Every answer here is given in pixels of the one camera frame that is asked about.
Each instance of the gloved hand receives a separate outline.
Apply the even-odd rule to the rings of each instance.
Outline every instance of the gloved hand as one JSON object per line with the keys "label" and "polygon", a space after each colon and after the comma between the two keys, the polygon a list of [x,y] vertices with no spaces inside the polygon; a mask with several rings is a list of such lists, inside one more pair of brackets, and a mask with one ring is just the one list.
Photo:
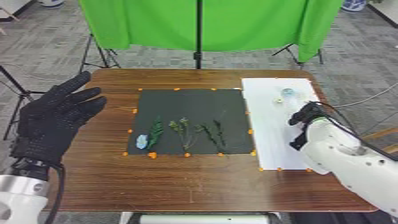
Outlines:
{"label": "gloved hand", "polygon": [[101,93],[99,88],[73,93],[89,81],[91,73],[83,72],[21,108],[12,157],[60,164],[78,128],[107,104],[105,97],[91,99]]}

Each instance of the green backdrop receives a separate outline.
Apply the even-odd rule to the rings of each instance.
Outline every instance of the green backdrop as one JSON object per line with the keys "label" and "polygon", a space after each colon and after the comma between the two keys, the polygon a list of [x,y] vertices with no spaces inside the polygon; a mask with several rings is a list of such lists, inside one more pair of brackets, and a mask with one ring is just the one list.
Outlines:
{"label": "green backdrop", "polygon": [[[306,62],[321,47],[343,0],[204,0],[202,50],[298,45]],[[80,0],[98,44],[195,49],[195,0]]]}

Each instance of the light stand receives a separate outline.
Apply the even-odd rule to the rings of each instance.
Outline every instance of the light stand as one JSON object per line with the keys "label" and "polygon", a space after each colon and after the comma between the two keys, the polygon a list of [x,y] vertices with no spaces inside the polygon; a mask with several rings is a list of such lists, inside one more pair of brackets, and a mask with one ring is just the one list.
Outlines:
{"label": "light stand", "polygon": [[3,73],[3,76],[5,78],[9,79],[19,93],[19,99],[18,99],[18,102],[16,102],[16,108],[14,108],[14,112],[12,112],[12,116],[11,116],[11,120],[9,120],[9,126],[7,126],[7,130],[5,130],[5,133],[3,133],[3,140],[7,140],[9,138],[9,131],[11,131],[11,127],[12,125],[18,123],[18,120],[16,120],[16,115],[18,115],[18,111],[19,111],[19,108],[21,108],[21,102],[25,99],[28,99],[28,101],[32,102],[34,101],[34,97],[32,97],[32,94],[44,94],[46,92],[39,92],[39,91],[30,91],[30,90],[25,90],[18,81],[14,80],[14,77],[12,75],[9,74],[3,66],[0,65],[0,72]]}

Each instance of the metal pole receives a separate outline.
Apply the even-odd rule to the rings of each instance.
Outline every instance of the metal pole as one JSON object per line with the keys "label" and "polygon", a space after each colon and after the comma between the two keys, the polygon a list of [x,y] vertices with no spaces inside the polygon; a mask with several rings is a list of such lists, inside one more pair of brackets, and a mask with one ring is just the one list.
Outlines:
{"label": "metal pole", "polygon": [[28,91],[23,89],[23,87],[21,87],[19,83],[16,82],[16,80],[12,78],[12,75],[9,74],[9,72],[7,72],[7,70],[5,70],[2,65],[0,65],[0,72],[3,73],[5,78],[9,79],[12,85],[16,86],[16,88],[18,88],[18,90],[21,92],[21,95],[25,95],[28,97]]}
{"label": "metal pole", "polygon": [[85,66],[85,60],[87,60],[87,54],[89,54],[89,49],[91,49],[91,41],[92,41],[92,34],[89,36],[89,41],[87,41],[87,45],[85,45],[85,50],[83,50],[83,59],[82,59],[82,65],[80,65],[80,69],[78,69],[78,74],[83,72],[83,66]]}
{"label": "metal pole", "polygon": [[96,48],[98,48],[99,56],[101,56],[101,59],[103,59],[103,67],[110,68],[108,61],[107,61],[105,54],[103,54],[103,49],[101,49],[98,43],[96,43]]}
{"label": "metal pole", "polygon": [[195,69],[202,69],[202,0],[195,1]]}
{"label": "metal pole", "polygon": [[284,50],[288,50],[290,49],[290,47],[293,46],[293,44],[290,44],[274,54],[272,54],[272,56],[275,56]]}
{"label": "metal pole", "polygon": [[318,57],[320,57],[320,64],[323,65],[323,55],[321,55],[321,50],[318,50]]}
{"label": "metal pole", "polygon": [[9,126],[7,126],[7,130],[5,130],[5,133],[3,133],[3,141],[9,138],[9,131],[11,131],[11,127],[12,127],[14,122],[16,122],[16,114],[18,114],[18,111],[19,111],[23,99],[25,99],[25,96],[19,95],[19,99],[18,99],[18,103],[16,103],[16,109],[14,109],[12,116],[11,116],[11,120],[9,120]]}

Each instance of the white paper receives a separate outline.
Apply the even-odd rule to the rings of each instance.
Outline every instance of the white paper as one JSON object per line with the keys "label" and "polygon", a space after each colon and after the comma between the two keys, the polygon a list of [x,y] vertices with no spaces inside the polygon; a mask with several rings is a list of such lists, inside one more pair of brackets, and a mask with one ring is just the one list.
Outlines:
{"label": "white paper", "polygon": [[[247,78],[242,83],[259,167],[265,170],[306,170],[300,153],[290,146],[302,130],[300,125],[288,125],[288,120],[306,103],[318,101],[311,82],[302,78]],[[291,96],[282,96],[286,88],[293,90]]]}

